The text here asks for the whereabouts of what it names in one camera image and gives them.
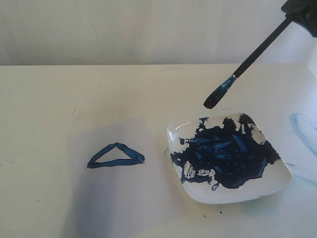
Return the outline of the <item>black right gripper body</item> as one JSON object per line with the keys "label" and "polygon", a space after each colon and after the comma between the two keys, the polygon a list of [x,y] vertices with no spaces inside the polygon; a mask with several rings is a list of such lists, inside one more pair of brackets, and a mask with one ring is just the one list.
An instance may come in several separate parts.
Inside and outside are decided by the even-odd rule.
{"label": "black right gripper body", "polygon": [[317,37],[317,0],[287,0],[281,7],[286,17]]}

